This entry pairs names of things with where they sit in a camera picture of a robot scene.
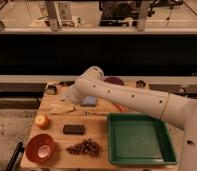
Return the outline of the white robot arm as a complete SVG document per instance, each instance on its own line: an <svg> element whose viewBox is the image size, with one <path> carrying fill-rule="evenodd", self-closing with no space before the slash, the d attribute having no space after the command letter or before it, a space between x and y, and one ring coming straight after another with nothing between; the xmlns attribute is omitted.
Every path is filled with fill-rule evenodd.
<svg viewBox="0 0 197 171"><path fill-rule="evenodd" d="M88 68L69 87L69 99L81 103L94 96L143 112L184 131L179 171L197 171L197 99L179 95L131 88L103 81L104 73L97 67Z"/></svg>

